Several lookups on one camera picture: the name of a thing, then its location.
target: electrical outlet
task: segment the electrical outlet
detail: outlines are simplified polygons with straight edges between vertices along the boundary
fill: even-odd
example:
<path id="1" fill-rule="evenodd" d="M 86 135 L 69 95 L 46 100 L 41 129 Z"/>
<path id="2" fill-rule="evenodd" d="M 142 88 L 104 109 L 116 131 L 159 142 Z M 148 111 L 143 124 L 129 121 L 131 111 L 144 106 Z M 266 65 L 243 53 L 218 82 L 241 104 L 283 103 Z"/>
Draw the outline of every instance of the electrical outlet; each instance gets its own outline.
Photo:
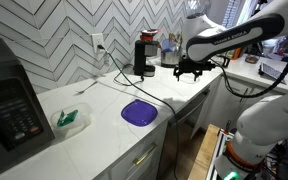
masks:
<path id="1" fill-rule="evenodd" d="M 104 40 L 103 40 L 103 34 L 102 33 L 92 34 L 92 40 L 93 40 L 94 53 L 105 52 L 103 49 L 99 49 L 97 47 L 97 45 L 104 46 Z"/>

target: coffee maker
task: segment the coffee maker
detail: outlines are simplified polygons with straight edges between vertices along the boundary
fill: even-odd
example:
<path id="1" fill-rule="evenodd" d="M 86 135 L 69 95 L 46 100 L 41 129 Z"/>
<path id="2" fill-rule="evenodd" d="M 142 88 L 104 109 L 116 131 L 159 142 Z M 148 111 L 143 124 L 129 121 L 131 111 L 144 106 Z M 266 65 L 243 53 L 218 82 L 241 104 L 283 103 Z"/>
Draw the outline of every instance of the coffee maker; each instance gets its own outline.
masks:
<path id="1" fill-rule="evenodd" d="M 137 76 L 153 77 L 155 67 L 146 65 L 146 57 L 157 55 L 158 41 L 153 41 L 153 37 L 158 33 L 157 29 L 144 30 L 140 40 L 135 42 L 134 74 Z"/>

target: power cord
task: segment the power cord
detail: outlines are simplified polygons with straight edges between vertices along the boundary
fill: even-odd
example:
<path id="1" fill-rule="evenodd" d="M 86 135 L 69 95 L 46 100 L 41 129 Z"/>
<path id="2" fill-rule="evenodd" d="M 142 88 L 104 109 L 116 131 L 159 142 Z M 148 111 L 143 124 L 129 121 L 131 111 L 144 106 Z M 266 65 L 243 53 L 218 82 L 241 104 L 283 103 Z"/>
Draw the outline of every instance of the power cord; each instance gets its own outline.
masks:
<path id="1" fill-rule="evenodd" d="M 167 102 L 165 102 L 165 101 L 163 101 L 163 100 L 161 100 L 161 99 L 159 99 L 159 98 L 157 98 L 157 97 L 149 94 L 148 92 L 144 91 L 143 89 L 135 86 L 135 84 L 132 83 L 132 82 L 126 77 L 126 75 L 123 73 L 123 71 L 120 69 L 120 67 L 118 67 L 118 65 L 117 65 L 117 63 L 115 62 L 115 59 L 113 58 L 113 56 L 111 55 L 111 53 L 109 53 L 102 45 L 97 45 L 97 47 L 98 47 L 99 49 L 103 49 L 103 50 L 111 57 L 111 59 L 113 60 L 115 66 L 116 66 L 117 69 L 120 71 L 120 74 L 122 74 L 122 75 L 124 76 L 124 78 L 130 83 L 131 86 L 135 87 L 136 89 L 138 89 L 139 91 L 143 92 L 144 94 L 146 94 L 146 95 L 148 95 L 148 96 L 150 96 L 150 97 L 152 97 L 152 98 L 154 98 L 154 99 L 156 99 L 156 100 L 164 103 L 166 106 L 168 106 L 168 107 L 171 109 L 171 111 L 172 111 L 172 113 L 173 113 L 173 119 L 174 119 L 174 121 L 175 121 L 175 126 L 176 126 L 176 146 L 177 146 L 177 148 L 176 148 L 175 165 L 174 165 L 174 169 L 173 169 L 174 171 L 173 171 L 173 173 L 174 173 L 175 179 L 177 180 L 178 178 L 177 178 L 177 176 L 176 176 L 176 166 L 177 166 L 178 151 L 179 151 L 179 133 L 178 133 L 177 120 L 176 120 L 176 118 L 175 118 L 175 115 L 176 115 L 175 110 L 174 110 L 174 109 L 172 108 L 172 106 L 169 105 Z"/>
<path id="2" fill-rule="evenodd" d="M 268 88 L 264 89 L 263 91 L 261 91 L 261 92 L 259 92 L 259 93 L 251 94 L 251 95 L 243 95 L 243 94 L 236 93 L 236 92 L 232 89 L 232 87 L 231 87 L 231 85 L 230 85 L 230 82 L 228 81 L 228 77 L 227 77 L 227 75 L 226 75 L 226 72 L 225 72 L 224 68 L 223 68 L 218 62 L 216 62 L 215 60 L 213 60 L 213 59 L 210 59 L 210 60 L 211 60 L 213 63 L 215 63 L 218 67 L 220 67 L 220 68 L 222 69 L 223 75 L 224 75 L 224 81 L 225 81 L 225 87 L 226 87 L 226 89 L 227 89 L 230 93 L 232 93 L 233 95 L 238 96 L 238 97 L 241 97 L 241 98 L 256 98 L 256 97 L 259 97 L 259 96 L 262 96 L 262 95 L 266 94 L 267 92 L 273 90 L 279 83 L 281 83 L 281 81 L 285 78 L 285 76 L 286 76 L 287 73 L 288 73 L 288 62 L 287 62 L 287 64 L 286 64 L 286 66 L 284 67 L 284 69 L 283 69 L 280 77 L 277 78 L 276 81 L 275 81 L 272 85 L 270 85 Z"/>
<path id="3" fill-rule="evenodd" d="M 122 68 L 122 72 L 123 72 L 123 70 L 126 68 L 126 67 L 128 67 L 128 66 L 134 66 L 133 64 L 126 64 L 126 65 L 124 65 L 124 67 Z M 123 86 L 132 86 L 131 84 L 125 84 L 125 83 L 121 83 L 120 81 L 118 81 L 117 80 L 117 77 L 118 76 L 120 76 L 121 75 L 121 72 L 119 72 L 116 76 L 115 76 L 115 78 L 114 78 L 114 82 L 115 83 L 117 83 L 117 84 L 119 84 L 119 85 L 123 85 Z M 141 76 L 141 81 L 137 81 L 137 82 L 135 82 L 134 84 L 138 84 L 138 83 L 141 83 L 141 82 L 143 82 L 144 81 L 144 77 L 143 76 Z"/>

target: cabinet door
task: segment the cabinet door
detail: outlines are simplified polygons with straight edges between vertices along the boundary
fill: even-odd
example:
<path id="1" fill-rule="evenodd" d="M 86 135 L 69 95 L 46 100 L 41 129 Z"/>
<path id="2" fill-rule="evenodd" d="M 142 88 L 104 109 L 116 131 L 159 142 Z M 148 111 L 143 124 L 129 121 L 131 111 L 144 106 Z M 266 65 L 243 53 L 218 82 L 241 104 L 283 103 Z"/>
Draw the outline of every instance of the cabinet door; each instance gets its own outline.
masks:
<path id="1" fill-rule="evenodd" d="M 110 177 L 109 177 L 108 173 L 105 173 L 103 175 L 97 176 L 96 179 L 97 180 L 110 180 Z"/>
<path id="2" fill-rule="evenodd" d="M 167 121 L 162 122 L 137 143 L 134 149 L 111 169 L 112 179 L 138 179 L 145 177 L 145 172 L 152 171 L 149 169 L 158 168 L 166 127 Z"/>
<path id="3" fill-rule="evenodd" d="M 205 100 L 204 104 L 202 105 L 201 111 L 196 116 L 196 123 L 195 123 L 194 129 L 193 129 L 193 132 L 191 134 L 191 139 L 193 138 L 193 136 L 195 135 L 197 130 L 204 123 L 205 116 L 207 115 L 207 110 L 208 110 L 210 103 L 212 101 L 212 97 L 216 93 L 216 90 L 218 88 L 220 81 L 221 81 L 221 76 L 217 77 L 216 79 L 214 79 L 213 82 L 211 82 L 210 87 L 209 87 L 210 92 L 208 93 L 208 96 L 206 97 L 206 100 Z"/>
<path id="4" fill-rule="evenodd" d="M 232 89 L 239 94 L 248 94 L 253 88 L 233 79 L 229 79 L 229 83 Z M 222 78 L 208 107 L 204 117 L 206 121 L 203 123 L 202 128 L 207 129 L 209 124 L 214 124 L 225 129 L 228 120 L 231 120 L 230 129 L 234 128 L 245 101 L 245 99 L 231 94 L 226 89 L 224 78 Z"/>

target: green object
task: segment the green object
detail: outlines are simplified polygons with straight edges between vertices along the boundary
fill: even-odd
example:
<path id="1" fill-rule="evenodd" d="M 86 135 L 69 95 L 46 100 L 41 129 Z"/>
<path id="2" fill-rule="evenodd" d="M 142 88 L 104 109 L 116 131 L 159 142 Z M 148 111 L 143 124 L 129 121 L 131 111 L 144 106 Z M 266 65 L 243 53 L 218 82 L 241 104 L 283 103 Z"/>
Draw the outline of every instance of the green object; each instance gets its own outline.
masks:
<path id="1" fill-rule="evenodd" d="M 68 114 L 65 114 L 62 111 L 60 118 L 57 121 L 57 127 L 63 127 L 65 125 L 72 123 L 75 120 L 77 113 L 78 113 L 78 110 L 74 110 Z"/>
<path id="2" fill-rule="evenodd" d="M 231 172 L 224 178 L 224 180 L 234 180 L 234 179 L 237 179 L 237 177 L 238 177 L 238 174 L 236 172 Z"/>

